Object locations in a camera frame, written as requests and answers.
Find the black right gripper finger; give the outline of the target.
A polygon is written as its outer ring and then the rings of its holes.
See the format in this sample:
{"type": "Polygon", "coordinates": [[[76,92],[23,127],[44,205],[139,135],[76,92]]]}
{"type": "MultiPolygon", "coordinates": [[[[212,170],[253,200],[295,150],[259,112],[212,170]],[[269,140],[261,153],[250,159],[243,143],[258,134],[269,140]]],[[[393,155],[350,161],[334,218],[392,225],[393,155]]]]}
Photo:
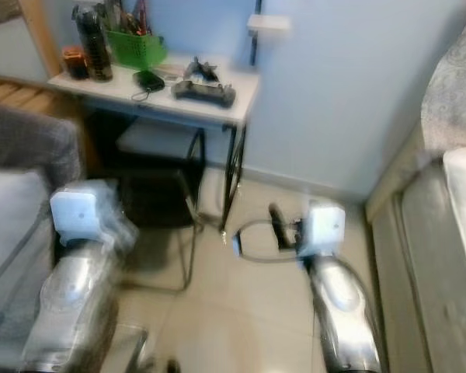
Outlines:
{"type": "Polygon", "coordinates": [[[275,203],[269,204],[268,211],[270,214],[271,227],[273,235],[275,235],[276,244],[279,251],[290,251],[292,249],[292,242],[287,238],[285,229],[286,221],[283,219],[283,214],[280,213],[278,205],[275,203]]]}

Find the white side table black legs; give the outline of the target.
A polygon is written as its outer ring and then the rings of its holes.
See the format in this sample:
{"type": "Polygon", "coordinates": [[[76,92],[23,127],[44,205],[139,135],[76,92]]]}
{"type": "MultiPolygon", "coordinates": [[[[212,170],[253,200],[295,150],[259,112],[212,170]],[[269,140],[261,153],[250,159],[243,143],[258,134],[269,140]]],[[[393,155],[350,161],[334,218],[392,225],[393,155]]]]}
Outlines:
{"type": "Polygon", "coordinates": [[[70,95],[93,99],[98,109],[127,113],[152,120],[168,120],[188,127],[221,129],[228,135],[228,148],[224,164],[221,205],[216,214],[206,220],[225,232],[233,203],[243,174],[246,138],[251,111],[260,92],[262,76],[255,68],[244,67],[230,57],[221,54],[202,54],[202,63],[214,64],[223,85],[230,85],[236,92],[235,102],[229,109],[217,104],[177,99],[170,88],[149,93],[147,99],[138,99],[140,86],[134,81],[136,71],[123,65],[113,64],[113,79],[94,82],[91,79],[73,79],[68,72],[49,78],[50,88],[69,92],[70,95]]]}

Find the black game controller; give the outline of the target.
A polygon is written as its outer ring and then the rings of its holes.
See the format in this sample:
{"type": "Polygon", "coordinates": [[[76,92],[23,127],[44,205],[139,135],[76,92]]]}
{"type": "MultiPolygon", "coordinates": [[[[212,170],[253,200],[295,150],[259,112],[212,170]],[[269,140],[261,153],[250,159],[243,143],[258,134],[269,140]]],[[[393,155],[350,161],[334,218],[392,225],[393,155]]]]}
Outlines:
{"type": "Polygon", "coordinates": [[[197,102],[217,104],[222,109],[230,109],[237,96],[232,85],[200,84],[191,79],[177,82],[170,90],[176,99],[193,99],[197,102]]]}

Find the small grey gadget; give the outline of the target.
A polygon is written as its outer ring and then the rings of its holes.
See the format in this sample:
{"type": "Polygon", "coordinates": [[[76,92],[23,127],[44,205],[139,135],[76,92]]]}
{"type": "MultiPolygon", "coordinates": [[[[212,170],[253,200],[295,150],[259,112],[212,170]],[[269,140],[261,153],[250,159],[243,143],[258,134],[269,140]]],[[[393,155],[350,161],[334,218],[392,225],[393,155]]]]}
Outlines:
{"type": "Polygon", "coordinates": [[[209,64],[208,61],[201,61],[198,56],[195,56],[190,64],[187,65],[183,78],[192,79],[193,77],[201,77],[205,82],[219,82],[220,79],[218,78],[216,68],[217,65],[209,64]]]}

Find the light grey cushion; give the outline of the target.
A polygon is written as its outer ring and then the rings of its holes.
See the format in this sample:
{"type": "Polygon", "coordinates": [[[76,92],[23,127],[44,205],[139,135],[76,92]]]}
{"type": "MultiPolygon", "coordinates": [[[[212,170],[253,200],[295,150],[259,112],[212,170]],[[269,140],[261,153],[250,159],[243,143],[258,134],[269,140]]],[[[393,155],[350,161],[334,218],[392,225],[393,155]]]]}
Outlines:
{"type": "Polygon", "coordinates": [[[0,170],[0,373],[16,373],[52,267],[50,189],[37,171],[0,170]]]}

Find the grey fabric sofa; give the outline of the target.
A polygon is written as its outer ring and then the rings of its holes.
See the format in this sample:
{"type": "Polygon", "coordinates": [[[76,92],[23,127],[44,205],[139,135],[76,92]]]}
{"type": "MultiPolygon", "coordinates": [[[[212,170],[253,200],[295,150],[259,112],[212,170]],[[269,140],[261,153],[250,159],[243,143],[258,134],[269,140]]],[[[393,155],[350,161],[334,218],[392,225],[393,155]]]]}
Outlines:
{"type": "Polygon", "coordinates": [[[83,179],[77,125],[0,104],[0,169],[37,169],[52,190],[83,179]]]}

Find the grey patterned fabric pillow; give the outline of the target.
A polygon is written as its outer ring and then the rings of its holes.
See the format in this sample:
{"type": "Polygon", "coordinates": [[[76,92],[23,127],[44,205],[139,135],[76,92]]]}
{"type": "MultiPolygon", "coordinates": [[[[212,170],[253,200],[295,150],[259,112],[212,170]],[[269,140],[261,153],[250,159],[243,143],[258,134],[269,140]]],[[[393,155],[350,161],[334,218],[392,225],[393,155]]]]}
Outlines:
{"type": "Polygon", "coordinates": [[[429,152],[466,146],[466,25],[436,64],[423,97],[420,127],[429,152]]]}

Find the green plastic basket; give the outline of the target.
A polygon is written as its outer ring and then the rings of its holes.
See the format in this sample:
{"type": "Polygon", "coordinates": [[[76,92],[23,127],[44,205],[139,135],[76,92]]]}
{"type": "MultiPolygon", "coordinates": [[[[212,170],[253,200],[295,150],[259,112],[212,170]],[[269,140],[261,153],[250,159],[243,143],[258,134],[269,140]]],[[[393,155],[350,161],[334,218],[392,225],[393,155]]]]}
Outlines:
{"type": "Polygon", "coordinates": [[[106,31],[106,42],[111,47],[113,61],[133,70],[151,70],[168,57],[168,49],[158,36],[106,31]]]}

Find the wooden slat rack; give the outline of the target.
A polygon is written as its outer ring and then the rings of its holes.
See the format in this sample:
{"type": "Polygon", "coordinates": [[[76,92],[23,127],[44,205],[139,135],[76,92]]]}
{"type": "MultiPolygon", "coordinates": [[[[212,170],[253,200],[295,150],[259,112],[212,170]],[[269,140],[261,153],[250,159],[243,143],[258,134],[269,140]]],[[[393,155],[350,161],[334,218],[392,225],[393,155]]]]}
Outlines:
{"type": "Polygon", "coordinates": [[[42,88],[40,85],[14,82],[12,79],[0,78],[0,104],[63,120],[77,120],[82,117],[80,103],[68,93],[42,88]]]}

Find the bundle of hand tools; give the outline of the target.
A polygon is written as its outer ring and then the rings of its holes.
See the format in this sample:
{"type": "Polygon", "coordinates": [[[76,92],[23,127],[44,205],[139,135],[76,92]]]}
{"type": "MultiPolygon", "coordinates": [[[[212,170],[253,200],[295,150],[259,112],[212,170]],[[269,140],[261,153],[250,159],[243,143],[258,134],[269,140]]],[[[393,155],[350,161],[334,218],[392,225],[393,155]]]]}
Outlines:
{"type": "Polygon", "coordinates": [[[123,0],[104,0],[101,7],[102,18],[109,31],[135,36],[152,35],[147,0],[134,0],[130,11],[124,9],[123,0]]]}

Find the small orange brown jar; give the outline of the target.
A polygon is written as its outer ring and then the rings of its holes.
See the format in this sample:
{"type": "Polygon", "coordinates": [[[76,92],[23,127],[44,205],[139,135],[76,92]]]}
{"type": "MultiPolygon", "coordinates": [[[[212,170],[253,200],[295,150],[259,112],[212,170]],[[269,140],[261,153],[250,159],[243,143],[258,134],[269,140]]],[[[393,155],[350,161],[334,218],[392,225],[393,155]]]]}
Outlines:
{"type": "Polygon", "coordinates": [[[80,46],[70,45],[63,47],[61,56],[70,78],[89,78],[86,54],[80,46]]]}

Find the brown woven basket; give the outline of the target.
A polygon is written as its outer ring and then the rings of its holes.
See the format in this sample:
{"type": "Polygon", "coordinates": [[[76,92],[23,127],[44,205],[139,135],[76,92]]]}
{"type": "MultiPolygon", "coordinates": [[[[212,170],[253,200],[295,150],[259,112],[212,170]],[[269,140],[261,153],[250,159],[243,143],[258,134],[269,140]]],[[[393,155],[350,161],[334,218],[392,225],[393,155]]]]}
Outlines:
{"type": "Polygon", "coordinates": [[[0,0],[0,24],[23,17],[19,0],[0,0]]]}

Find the black metal frame chair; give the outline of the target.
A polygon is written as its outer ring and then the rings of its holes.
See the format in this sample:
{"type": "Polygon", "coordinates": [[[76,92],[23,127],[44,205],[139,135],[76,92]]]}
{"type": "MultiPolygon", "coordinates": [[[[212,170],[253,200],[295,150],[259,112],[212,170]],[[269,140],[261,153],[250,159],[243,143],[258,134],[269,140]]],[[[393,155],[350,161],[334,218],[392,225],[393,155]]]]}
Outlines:
{"type": "Polygon", "coordinates": [[[88,125],[101,166],[93,177],[115,182],[122,199],[123,212],[138,230],[190,228],[190,253],[179,249],[177,260],[181,281],[175,288],[128,280],[127,287],[145,288],[166,294],[181,294],[193,280],[197,234],[203,228],[198,210],[198,192],[206,168],[206,132],[179,127],[173,144],[179,154],[128,152],[119,141],[137,126],[130,115],[100,113],[88,125]]]}

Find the thin black wall rail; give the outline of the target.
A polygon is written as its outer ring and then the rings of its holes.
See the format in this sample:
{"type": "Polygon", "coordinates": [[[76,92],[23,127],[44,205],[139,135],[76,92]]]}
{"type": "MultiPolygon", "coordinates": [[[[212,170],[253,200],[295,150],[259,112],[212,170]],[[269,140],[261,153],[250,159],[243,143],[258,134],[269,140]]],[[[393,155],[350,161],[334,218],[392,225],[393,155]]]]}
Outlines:
{"type": "MultiPolygon", "coordinates": [[[[263,14],[264,0],[255,0],[255,6],[252,16],[260,16],[263,14]]],[[[252,68],[257,67],[257,57],[259,50],[259,35],[257,31],[249,29],[249,36],[251,37],[251,49],[249,54],[249,64],[252,68]]]]}

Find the small white wall shelf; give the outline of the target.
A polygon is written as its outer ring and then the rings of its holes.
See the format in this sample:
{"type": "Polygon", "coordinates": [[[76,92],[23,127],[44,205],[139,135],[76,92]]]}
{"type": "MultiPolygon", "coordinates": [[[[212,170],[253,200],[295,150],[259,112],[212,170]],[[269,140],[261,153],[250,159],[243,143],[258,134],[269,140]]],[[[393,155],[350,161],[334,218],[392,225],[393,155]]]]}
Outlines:
{"type": "Polygon", "coordinates": [[[280,38],[292,30],[292,20],[287,16],[251,14],[246,26],[252,36],[280,38]]]}

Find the light wooden frame post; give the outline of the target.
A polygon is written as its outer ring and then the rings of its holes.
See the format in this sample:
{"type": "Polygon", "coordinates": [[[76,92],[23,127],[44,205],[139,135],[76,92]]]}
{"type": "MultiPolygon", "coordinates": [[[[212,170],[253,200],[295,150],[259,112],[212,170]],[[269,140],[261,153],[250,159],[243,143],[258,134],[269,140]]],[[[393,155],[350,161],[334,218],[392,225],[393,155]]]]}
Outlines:
{"type": "Polygon", "coordinates": [[[50,32],[44,0],[17,0],[27,29],[37,53],[45,68],[47,78],[54,78],[62,73],[61,53],[56,40],[50,32]]]}

